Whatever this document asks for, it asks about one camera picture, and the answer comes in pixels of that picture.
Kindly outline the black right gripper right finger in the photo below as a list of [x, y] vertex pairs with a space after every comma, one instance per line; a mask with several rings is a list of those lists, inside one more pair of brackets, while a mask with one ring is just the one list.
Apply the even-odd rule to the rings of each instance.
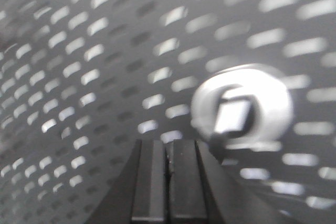
[[222, 170], [195, 140], [169, 144], [170, 223], [296, 223]]

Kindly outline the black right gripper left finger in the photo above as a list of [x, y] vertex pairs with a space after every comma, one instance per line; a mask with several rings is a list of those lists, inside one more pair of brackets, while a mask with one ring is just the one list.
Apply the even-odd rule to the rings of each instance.
[[166, 151], [161, 142], [137, 140], [120, 176], [88, 223], [166, 223]]

